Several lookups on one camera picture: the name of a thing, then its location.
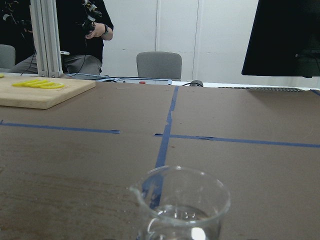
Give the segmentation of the lemon slice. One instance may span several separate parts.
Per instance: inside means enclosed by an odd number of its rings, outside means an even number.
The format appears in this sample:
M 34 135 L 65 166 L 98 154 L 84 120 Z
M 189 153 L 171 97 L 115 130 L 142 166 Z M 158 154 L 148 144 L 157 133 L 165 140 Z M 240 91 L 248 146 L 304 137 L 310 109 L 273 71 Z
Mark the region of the lemon slice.
M 32 87 L 32 88 L 53 87 L 56 85 L 57 84 L 54 82 L 44 82 L 44 81 L 31 82 L 26 84 L 26 86 Z
M 19 82 L 17 83 L 17 85 L 23 86 L 23 87 L 30 87 L 34 85 L 46 84 L 48 82 L 49 82 L 48 80 L 30 80 L 30 81 Z
M 36 82 L 38 82 L 38 80 L 34 79 L 34 80 L 16 82 L 16 83 L 13 83 L 12 86 L 13 87 L 28 87 L 30 85 L 34 85 Z
M 38 86 L 40 89 L 59 89 L 63 88 L 65 85 L 62 83 L 48 82 L 46 84 L 41 84 Z

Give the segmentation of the black keyboard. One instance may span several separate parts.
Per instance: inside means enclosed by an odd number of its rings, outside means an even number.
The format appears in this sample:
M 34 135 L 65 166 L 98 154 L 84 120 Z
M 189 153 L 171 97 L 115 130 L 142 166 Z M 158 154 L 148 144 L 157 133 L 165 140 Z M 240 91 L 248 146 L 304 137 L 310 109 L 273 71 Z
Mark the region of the black keyboard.
M 239 89 L 253 92 L 304 92 L 304 90 L 294 87 L 231 87 L 221 86 L 222 89 Z

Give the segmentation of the aluminium frame post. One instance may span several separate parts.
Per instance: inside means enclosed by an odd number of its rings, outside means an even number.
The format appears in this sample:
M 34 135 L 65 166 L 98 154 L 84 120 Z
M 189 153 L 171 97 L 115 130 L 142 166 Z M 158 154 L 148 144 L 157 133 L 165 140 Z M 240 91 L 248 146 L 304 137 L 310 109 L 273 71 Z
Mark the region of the aluminium frame post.
M 59 78 L 63 70 L 56 2 L 31 0 L 30 16 L 38 75 Z

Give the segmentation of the small glass beaker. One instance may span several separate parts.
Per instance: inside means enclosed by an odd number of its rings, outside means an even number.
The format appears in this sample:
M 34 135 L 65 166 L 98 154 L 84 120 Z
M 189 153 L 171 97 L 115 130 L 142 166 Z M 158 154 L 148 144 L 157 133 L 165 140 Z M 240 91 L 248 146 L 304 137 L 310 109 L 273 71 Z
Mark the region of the small glass beaker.
M 183 166 L 157 167 L 129 190 L 138 203 L 133 222 L 139 240 L 217 240 L 231 206 L 220 180 Z

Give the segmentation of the black computer monitor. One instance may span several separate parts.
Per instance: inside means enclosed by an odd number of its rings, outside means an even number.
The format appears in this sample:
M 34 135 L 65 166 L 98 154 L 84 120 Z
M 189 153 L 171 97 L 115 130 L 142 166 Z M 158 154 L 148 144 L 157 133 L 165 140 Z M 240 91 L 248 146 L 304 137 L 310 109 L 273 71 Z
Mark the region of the black computer monitor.
M 247 76 L 320 75 L 320 2 L 260 0 L 241 71 Z

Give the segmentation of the grey office chair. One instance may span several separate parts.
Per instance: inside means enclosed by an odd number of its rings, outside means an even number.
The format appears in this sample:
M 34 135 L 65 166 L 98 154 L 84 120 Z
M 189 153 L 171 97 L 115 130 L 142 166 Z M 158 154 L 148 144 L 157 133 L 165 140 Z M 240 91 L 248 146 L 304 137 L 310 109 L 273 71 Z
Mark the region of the grey office chair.
M 181 80 L 182 57 L 178 53 L 140 52 L 136 56 L 136 66 L 140 78 Z

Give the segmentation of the seated operator in black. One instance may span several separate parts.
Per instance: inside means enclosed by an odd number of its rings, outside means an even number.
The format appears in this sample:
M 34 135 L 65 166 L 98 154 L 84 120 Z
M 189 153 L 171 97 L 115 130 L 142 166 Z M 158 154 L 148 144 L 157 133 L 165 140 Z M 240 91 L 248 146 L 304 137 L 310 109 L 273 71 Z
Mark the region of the seated operator in black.
M 102 71 L 104 42 L 113 38 L 114 25 L 103 0 L 90 0 L 100 12 L 93 23 L 92 11 L 82 0 L 56 1 L 59 47 L 63 72 L 99 75 Z M 0 42 L 15 47 L 16 64 L 9 72 L 36 74 L 36 52 L 31 30 L 30 1 L 0 2 Z

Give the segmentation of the black computer mouse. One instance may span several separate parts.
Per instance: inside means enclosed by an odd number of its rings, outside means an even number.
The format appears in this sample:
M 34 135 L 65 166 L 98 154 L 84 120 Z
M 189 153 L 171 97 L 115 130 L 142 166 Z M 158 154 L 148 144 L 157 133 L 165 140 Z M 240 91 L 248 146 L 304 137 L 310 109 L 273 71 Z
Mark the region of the black computer mouse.
M 189 86 L 190 86 L 190 87 L 203 87 L 204 84 L 203 84 L 203 82 L 200 81 L 200 80 L 193 80 L 193 81 L 191 81 L 191 82 L 189 83 Z

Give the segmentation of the front lemon slice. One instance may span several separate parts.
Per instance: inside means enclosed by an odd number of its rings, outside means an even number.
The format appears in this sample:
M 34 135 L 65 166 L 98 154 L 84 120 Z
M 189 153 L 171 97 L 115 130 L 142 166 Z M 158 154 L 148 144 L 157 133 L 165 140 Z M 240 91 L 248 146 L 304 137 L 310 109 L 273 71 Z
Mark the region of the front lemon slice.
M 59 89 L 63 88 L 65 85 L 62 83 L 48 82 L 46 84 L 41 84 L 38 86 L 40 89 Z

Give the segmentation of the blue teach pendant right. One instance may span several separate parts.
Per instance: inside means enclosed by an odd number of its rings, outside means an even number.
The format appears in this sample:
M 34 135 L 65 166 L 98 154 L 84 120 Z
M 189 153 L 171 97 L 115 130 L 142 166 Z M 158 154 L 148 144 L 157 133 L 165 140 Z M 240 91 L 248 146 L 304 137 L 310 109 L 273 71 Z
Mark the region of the blue teach pendant right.
M 66 77 L 78 80 L 92 80 L 96 82 L 113 82 L 113 83 L 131 83 L 131 84 L 149 84 L 149 85 L 172 85 L 171 79 L 165 78 L 144 78 L 144 77 L 112 77 L 104 75 L 70 73 Z

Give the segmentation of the bamboo cutting board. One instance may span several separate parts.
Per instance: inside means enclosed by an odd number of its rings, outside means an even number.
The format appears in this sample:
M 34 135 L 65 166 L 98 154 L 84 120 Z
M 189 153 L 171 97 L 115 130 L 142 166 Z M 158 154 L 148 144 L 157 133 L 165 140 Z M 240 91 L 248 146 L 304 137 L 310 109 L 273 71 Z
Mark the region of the bamboo cutting board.
M 62 84 L 59 88 L 40 88 L 14 86 L 14 84 L 40 80 Z M 50 78 L 19 73 L 0 74 L 0 105 L 7 107 L 21 107 L 33 109 L 49 109 L 68 99 L 71 99 L 96 86 L 93 80 L 72 78 Z

